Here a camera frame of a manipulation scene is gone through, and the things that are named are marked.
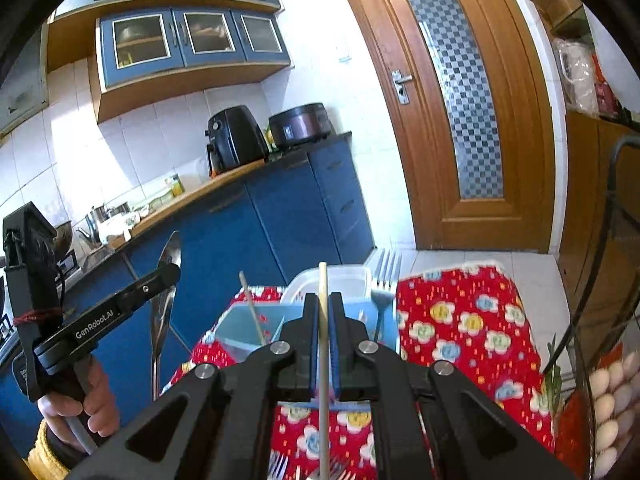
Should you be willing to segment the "yellow sleeve forearm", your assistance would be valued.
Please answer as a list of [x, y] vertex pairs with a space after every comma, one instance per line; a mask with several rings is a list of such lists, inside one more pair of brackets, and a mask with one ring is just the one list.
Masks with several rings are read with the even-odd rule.
[[61, 441], [43, 419], [24, 462], [38, 480], [63, 480], [87, 457], [87, 453]]

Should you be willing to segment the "person's left hand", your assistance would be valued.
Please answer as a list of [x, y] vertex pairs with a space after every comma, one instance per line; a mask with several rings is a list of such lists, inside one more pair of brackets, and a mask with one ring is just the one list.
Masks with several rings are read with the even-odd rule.
[[86, 414], [90, 434], [104, 438], [119, 430], [120, 423], [115, 397], [100, 362], [92, 358], [86, 372], [89, 389], [82, 402], [58, 392], [48, 393], [37, 401], [38, 410], [52, 434], [78, 452], [85, 452], [85, 448], [70, 430], [67, 419]]

